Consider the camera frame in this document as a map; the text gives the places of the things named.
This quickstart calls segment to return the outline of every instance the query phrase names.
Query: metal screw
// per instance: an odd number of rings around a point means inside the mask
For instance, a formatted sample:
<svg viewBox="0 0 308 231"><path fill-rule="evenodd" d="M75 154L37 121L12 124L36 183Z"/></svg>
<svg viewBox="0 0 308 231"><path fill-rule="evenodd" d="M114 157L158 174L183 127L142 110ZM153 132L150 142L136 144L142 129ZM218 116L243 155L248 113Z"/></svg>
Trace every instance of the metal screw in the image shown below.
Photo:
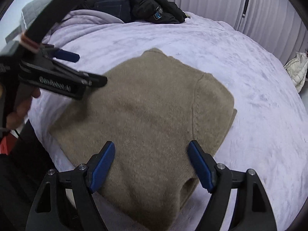
<svg viewBox="0 0 308 231"><path fill-rule="evenodd" d="M256 171L254 171L252 168L250 168L248 170L248 173L251 175L251 176L254 176L256 174Z"/></svg>
<svg viewBox="0 0 308 231"><path fill-rule="evenodd" d="M226 166L223 163L217 163L217 168L219 169L225 169Z"/></svg>
<svg viewBox="0 0 308 231"><path fill-rule="evenodd" d="M52 176L54 173L55 173L55 170L54 170L54 169L50 169L50 170L48 170L48 172L47 172L47 174L48 174L49 176Z"/></svg>
<svg viewBox="0 0 308 231"><path fill-rule="evenodd" d="M87 165L86 164L80 164L79 166L78 166L78 169L79 170L85 170L87 168Z"/></svg>

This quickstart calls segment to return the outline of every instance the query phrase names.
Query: blue tag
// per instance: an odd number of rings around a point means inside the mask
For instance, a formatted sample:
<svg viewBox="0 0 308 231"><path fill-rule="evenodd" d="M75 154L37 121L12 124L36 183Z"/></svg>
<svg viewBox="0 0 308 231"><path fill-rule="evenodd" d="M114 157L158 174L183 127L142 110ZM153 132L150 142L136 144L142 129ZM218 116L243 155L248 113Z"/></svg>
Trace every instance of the blue tag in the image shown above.
<svg viewBox="0 0 308 231"><path fill-rule="evenodd" d="M154 14L154 18L155 18L155 20L158 20L159 18L161 18L161 14L157 11L157 12Z"/></svg>

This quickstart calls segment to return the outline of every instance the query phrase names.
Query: red object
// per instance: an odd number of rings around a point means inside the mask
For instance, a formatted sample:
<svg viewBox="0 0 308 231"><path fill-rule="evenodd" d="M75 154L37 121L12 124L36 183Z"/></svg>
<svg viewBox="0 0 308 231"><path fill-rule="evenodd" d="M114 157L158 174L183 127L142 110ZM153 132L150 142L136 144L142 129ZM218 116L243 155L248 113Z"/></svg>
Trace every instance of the red object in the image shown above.
<svg viewBox="0 0 308 231"><path fill-rule="evenodd" d="M2 141L0 143L0 154L8 155L15 146L16 141L17 138L13 136L11 133L2 138Z"/></svg>

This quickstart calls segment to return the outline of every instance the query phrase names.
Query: black jacket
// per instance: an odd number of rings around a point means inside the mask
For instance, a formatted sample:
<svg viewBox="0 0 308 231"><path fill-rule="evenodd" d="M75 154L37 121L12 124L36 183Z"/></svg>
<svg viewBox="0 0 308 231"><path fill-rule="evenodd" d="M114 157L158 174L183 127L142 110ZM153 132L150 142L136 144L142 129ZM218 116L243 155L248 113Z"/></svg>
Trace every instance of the black jacket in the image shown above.
<svg viewBox="0 0 308 231"><path fill-rule="evenodd" d="M85 0L84 4L75 9L96 9L96 2L99 0ZM116 12L104 11L112 14L126 22L133 22L136 20L145 20L156 24L179 24L185 21L186 14L178 8L174 2L167 0L129 0L130 11L127 9L127 1L117 1L122 3L122 7L126 8L121 11L121 16L117 16Z"/></svg>

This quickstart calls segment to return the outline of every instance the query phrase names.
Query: curtain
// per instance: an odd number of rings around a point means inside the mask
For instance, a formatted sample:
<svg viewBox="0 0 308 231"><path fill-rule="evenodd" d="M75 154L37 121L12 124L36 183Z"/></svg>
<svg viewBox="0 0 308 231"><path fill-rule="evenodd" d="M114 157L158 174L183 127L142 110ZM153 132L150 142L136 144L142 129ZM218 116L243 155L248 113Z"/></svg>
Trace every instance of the curtain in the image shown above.
<svg viewBox="0 0 308 231"><path fill-rule="evenodd" d="M282 64L308 48L308 31L289 0L170 0L183 11L225 21L259 43Z"/></svg>

